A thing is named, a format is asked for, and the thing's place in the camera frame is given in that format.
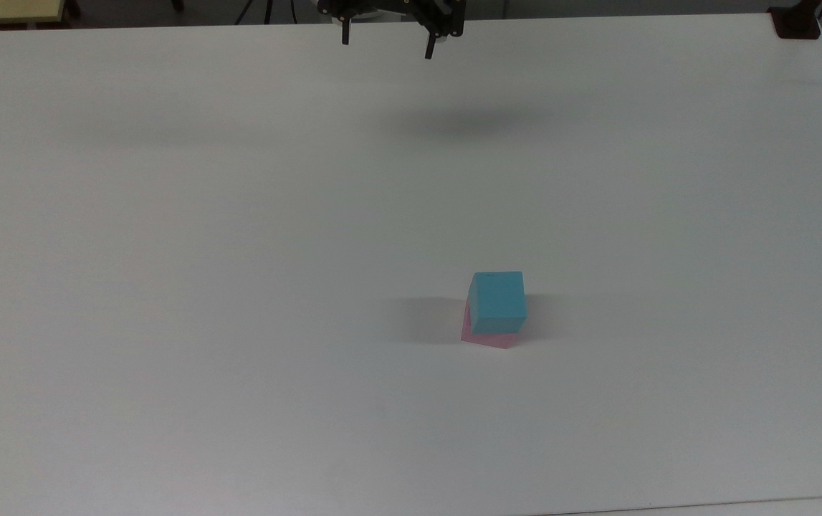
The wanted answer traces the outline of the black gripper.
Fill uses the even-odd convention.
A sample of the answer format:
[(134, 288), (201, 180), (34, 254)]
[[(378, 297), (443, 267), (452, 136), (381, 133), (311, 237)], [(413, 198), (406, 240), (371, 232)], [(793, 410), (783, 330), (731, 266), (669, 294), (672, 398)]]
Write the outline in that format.
[(319, 0), (317, 10), (341, 29), (341, 43), (350, 42), (351, 21), (378, 11), (413, 16), (429, 33), (425, 59), (431, 59), (438, 40), (459, 38), (465, 29), (466, 1), (341, 1)]

